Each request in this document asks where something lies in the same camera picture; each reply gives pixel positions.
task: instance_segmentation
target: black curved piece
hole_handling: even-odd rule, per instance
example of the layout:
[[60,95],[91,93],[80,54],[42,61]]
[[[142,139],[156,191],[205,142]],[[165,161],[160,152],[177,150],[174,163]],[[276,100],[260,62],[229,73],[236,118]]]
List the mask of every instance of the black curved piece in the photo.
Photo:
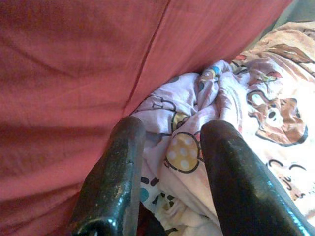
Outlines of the black curved piece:
[[114,127],[104,155],[84,181],[72,236],[135,236],[145,128],[134,117]]
[[205,124],[201,147],[225,236],[315,236],[314,227],[231,124]]

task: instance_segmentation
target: pink fabric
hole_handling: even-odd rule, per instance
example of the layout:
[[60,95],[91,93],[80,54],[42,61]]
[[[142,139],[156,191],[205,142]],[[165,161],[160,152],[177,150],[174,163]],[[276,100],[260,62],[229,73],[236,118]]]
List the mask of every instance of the pink fabric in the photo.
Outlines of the pink fabric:
[[109,132],[170,77],[232,59],[290,0],[0,2],[0,235],[62,235]]

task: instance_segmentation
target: blanket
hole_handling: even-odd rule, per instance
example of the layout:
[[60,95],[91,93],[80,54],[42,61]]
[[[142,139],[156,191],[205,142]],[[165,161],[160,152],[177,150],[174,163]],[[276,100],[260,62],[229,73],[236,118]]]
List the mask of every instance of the blanket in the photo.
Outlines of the blanket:
[[147,130],[141,202],[171,236],[222,235],[200,148],[231,123],[315,225],[315,22],[287,23],[229,64],[170,79],[133,116]]

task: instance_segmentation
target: bedsheet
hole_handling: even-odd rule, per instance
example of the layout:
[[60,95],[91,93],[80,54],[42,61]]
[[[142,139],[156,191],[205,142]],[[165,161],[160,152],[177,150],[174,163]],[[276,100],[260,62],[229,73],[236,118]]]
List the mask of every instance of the bedsheet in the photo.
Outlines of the bedsheet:
[[287,23],[229,64],[186,73],[133,116],[147,129],[141,201],[168,235],[219,236],[200,129],[230,122],[315,226],[315,22]]

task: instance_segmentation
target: red cushion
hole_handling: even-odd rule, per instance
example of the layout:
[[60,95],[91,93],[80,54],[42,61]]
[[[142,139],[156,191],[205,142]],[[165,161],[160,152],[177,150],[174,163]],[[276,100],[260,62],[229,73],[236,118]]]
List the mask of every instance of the red cushion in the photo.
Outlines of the red cushion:
[[61,235],[114,124],[230,60],[291,0],[3,0],[0,232]]

